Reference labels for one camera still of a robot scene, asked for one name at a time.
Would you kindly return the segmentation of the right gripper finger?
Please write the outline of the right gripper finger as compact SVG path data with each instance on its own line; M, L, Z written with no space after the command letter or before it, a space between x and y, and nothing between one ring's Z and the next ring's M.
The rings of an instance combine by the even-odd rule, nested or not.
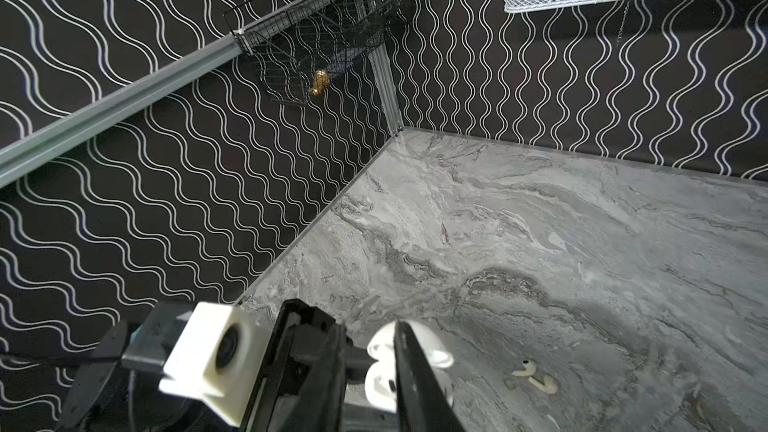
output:
M400 431L464 431L430 367L412 327L394 332L396 403Z

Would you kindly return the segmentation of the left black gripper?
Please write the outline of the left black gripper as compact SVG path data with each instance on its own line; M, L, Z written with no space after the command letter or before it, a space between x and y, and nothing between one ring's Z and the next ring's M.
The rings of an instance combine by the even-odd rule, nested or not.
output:
M285 300L272 329L239 431L277 431L299 395L336 320L300 299ZM345 379L360 385L374 360L345 339ZM375 410L344 404L341 431L375 431Z

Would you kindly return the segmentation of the white round charging case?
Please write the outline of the white round charging case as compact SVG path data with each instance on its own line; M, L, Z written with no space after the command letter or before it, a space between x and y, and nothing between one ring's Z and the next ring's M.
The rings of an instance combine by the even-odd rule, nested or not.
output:
M373 360L364 380L368 403L385 412L396 412L402 384L415 392L439 391L448 407L454 405L449 369L454 355L429 326L412 319L394 320L381 327L367 345Z

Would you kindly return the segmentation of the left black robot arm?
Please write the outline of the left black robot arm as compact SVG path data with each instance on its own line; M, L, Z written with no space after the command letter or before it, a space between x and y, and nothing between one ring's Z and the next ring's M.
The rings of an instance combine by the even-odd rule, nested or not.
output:
M60 431L391 431L388 412L349 404L371 366L340 325L298 299L274 326L243 309L165 302L121 321L84 357Z

